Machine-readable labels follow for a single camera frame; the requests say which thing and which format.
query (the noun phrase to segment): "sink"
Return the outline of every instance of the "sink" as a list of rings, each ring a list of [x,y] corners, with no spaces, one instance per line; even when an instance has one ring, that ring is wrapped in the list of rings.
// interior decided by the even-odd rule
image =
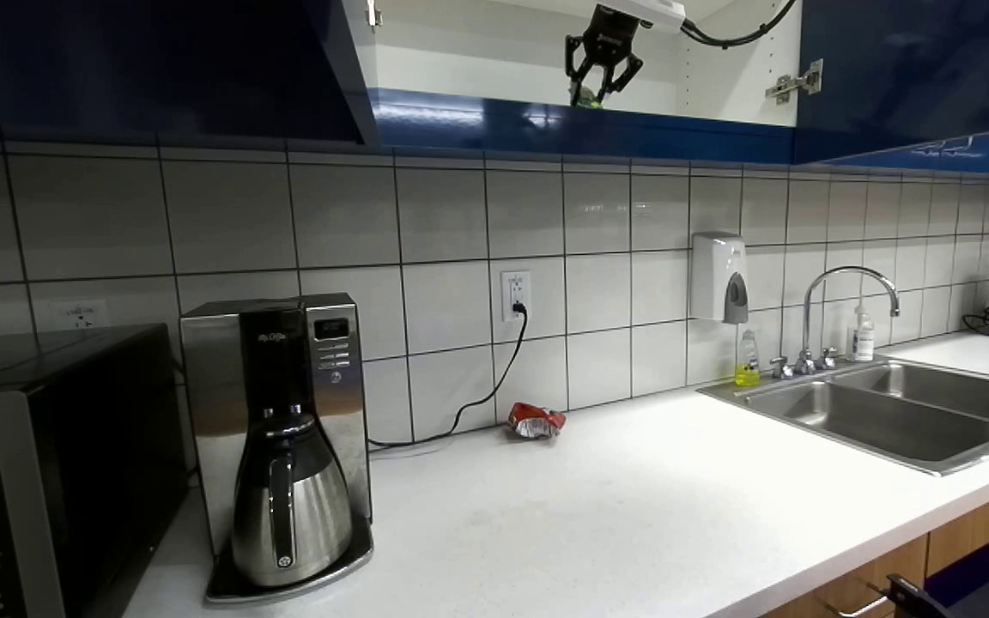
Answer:
[[[852,385],[989,419],[989,380],[971,373],[883,359],[867,370],[839,373],[835,385]]]
[[[986,419],[878,391],[843,388],[824,378],[740,391],[735,403],[939,475],[989,450]]]

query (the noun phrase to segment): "coffee carafe handle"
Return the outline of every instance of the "coffee carafe handle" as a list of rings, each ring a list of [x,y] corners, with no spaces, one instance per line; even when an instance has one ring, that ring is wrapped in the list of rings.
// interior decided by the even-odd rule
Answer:
[[[270,520],[276,520],[276,554],[277,565],[291,565],[291,452],[270,458],[267,464]]]

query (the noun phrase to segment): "red object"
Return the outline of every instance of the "red object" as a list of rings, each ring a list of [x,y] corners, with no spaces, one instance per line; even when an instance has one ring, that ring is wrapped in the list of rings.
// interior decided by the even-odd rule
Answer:
[[[524,403],[514,403],[514,410],[508,412],[508,430],[521,438],[549,438],[561,437],[562,427],[567,412],[537,410]]]

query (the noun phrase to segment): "coffee maker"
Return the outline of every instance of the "coffee maker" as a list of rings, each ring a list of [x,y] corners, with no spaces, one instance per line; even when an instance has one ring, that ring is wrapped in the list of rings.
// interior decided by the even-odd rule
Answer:
[[[211,302],[182,341],[215,559],[206,600],[291,599],[369,562],[355,299]]]

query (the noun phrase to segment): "microwave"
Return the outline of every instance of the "microwave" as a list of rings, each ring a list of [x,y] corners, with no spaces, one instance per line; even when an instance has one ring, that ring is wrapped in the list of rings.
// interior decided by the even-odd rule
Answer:
[[[124,613],[186,486],[165,326],[0,337],[0,613]]]

